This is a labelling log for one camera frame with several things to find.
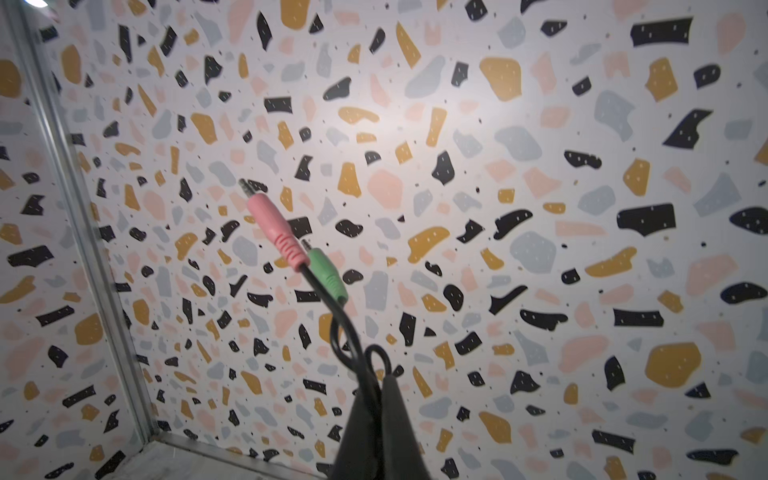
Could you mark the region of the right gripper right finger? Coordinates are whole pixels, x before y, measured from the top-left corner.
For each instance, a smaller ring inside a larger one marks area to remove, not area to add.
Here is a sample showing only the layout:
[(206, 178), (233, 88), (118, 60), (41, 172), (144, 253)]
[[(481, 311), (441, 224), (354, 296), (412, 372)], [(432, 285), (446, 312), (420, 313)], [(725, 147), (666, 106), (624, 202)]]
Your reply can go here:
[(384, 478), (429, 480), (395, 376), (383, 379), (381, 401)]

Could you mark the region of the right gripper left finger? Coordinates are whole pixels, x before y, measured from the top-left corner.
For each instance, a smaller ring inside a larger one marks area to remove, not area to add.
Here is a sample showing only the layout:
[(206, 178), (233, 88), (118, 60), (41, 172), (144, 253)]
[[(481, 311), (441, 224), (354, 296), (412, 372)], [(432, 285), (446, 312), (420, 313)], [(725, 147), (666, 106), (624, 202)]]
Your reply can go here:
[(374, 410), (364, 398), (355, 398), (343, 429), (340, 448), (330, 479), (372, 480), (384, 478), (382, 446), (382, 404), (379, 387), (374, 389)]

